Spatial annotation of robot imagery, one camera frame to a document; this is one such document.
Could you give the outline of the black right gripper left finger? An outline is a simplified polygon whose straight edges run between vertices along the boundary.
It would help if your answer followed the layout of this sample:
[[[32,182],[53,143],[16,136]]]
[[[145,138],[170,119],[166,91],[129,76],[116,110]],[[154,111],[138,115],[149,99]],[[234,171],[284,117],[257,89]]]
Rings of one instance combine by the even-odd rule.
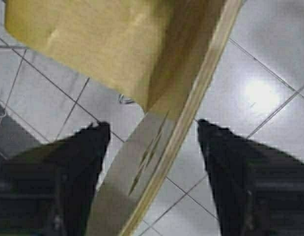
[[[83,236],[110,144],[98,122],[0,161],[0,236]]]

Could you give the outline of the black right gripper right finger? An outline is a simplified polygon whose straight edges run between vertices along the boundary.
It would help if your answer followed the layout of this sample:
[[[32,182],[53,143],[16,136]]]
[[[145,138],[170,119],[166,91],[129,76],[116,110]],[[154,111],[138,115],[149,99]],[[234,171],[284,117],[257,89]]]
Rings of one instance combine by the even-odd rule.
[[[204,119],[198,142],[223,236],[304,236],[304,162]]]

